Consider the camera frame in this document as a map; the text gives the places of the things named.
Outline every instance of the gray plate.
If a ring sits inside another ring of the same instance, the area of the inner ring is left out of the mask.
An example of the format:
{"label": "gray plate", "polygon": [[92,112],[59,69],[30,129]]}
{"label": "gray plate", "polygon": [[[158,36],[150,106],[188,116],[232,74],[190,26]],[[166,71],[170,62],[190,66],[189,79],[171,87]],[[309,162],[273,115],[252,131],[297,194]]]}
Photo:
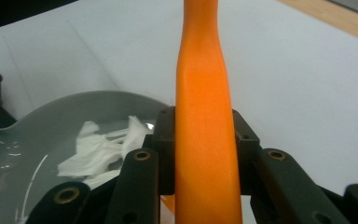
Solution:
{"label": "gray plate", "polygon": [[69,180],[57,177],[57,165],[75,154],[85,121],[108,133],[127,128],[129,115],[154,123],[165,107],[132,93],[87,92],[52,102],[0,129],[0,223],[18,223],[49,189]]}

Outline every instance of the crumpled paper towel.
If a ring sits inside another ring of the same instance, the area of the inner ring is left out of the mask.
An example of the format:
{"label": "crumpled paper towel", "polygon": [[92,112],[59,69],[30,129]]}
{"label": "crumpled paper towel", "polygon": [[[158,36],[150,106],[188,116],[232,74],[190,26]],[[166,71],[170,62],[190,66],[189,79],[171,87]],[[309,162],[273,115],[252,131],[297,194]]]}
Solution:
{"label": "crumpled paper towel", "polygon": [[129,116],[128,129],[97,134],[99,130],[92,121],[83,124],[76,139],[76,154],[58,165],[58,176],[86,177],[84,182],[95,189],[119,174],[119,170],[109,172],[109,164],[141,148],[145,135],[152,133],[135,116]]}

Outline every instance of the wooden surface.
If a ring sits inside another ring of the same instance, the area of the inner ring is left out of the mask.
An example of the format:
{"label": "wooden surface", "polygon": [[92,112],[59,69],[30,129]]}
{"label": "wooden surface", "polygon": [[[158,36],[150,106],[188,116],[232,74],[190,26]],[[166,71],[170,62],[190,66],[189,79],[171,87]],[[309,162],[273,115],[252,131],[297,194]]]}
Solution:
{"label": "wooden surface", "polygon": [[358,37],[358,13],[325,0],[280,0],[338,29]]}

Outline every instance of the white tissue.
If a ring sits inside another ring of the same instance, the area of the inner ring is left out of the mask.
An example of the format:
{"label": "white tissue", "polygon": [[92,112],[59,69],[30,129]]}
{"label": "white tissue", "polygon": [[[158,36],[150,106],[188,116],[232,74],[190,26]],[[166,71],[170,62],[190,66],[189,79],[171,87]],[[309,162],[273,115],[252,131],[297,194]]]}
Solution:
{"label": "white tissue", "polygon": [[116,177],[119,170],[109,172],[109,164],[141,148],[145,135],[152,133],[135,116],[129,119],[129,129],[107,134],[97,134],[99,126],[86,121],[76,139],[76,154],[58,165],[58,176],[86,177],[91,189]]}
{"label": "white tissue", "polygon": [[119,174],[120,174],[120,170],[113,170],[103,173],[101,175],[97,175],[90,179],[87,178],[86,180],[83,181],[83,183],[89,185],[89,188],[93,190],[100,187],[102,184],[106,183],[107,181],[115,178]]}
{"label": "white tissue", "polygon": [[152,133],[152,131],[146,129],[141,121],[139,121],[135,116],[129,116],[129,118],[129,133],[124,139],[122,148],[123,159],[126,158],[126,155],[129,152],[141,148],[144,143],[145,136]]}

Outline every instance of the white tabletop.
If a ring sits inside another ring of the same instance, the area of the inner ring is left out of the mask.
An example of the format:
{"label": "white tabletop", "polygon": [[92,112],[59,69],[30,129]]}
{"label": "white tabletop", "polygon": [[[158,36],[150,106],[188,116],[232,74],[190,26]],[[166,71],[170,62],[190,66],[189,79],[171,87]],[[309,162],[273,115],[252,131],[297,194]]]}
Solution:
{"label": "white tabletop", "polygon": [[[182,4],[83,0],[1,27],[5,108],[20,119],[97,90],[174,105]],[[271,0],[220,1],[219,30],[233,107],[262,147],[336,193],[358,183],[358,38]]]}

